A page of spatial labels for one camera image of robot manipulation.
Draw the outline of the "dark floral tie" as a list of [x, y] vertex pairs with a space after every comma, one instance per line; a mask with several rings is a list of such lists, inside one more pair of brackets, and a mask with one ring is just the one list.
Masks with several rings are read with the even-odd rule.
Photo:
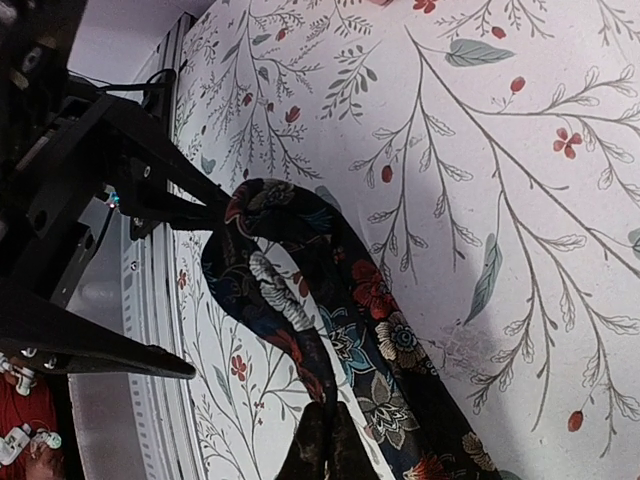
[[233, 193], [201, 267], [223, 311], [293, 361], [310, 401], [282, 479], [373, 479], [340, 365], [397, 479], [500, 473], [341, 212], [314, 192], [250, 179]]

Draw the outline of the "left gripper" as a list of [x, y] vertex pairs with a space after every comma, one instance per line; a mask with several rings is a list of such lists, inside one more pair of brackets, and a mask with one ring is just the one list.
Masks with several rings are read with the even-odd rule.
[[86, 5], [1, 5], [1, 351], [49, 374], [192, 379], [195, 368], [67, 309], [98, 243], [80, 220], [120, 211], [174, 230], [223, 226], [230, 196], [132, 100], [67, 68]]

